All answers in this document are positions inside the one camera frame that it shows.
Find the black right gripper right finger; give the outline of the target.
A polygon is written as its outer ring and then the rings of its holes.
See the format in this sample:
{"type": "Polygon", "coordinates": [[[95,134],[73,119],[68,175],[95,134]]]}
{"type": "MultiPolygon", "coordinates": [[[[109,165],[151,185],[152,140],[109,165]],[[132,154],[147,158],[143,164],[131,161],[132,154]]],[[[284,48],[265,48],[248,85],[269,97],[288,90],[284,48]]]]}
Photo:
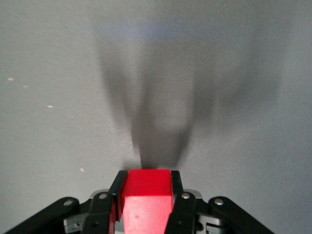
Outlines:
{"type": "Polygon", "coordinates": [[[205,202],[201,193],[182,186],[179,171],[171,171],[174,195],[167,234],[272,234],[269,228],[227,197],[205,202]]]}

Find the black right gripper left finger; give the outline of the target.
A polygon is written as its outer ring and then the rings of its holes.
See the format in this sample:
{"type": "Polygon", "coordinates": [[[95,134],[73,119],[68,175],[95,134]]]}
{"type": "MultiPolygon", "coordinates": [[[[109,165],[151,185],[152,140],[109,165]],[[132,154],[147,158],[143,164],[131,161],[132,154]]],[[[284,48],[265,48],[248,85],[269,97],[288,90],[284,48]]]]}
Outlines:
{"type": "Polygon", "coordinates": [[[108,190],[93,192],[80,203],[63,197],[11,228],[7,234],[114,234],[122,215],[121,194],[127,171],[121,170],[108,190]]]}

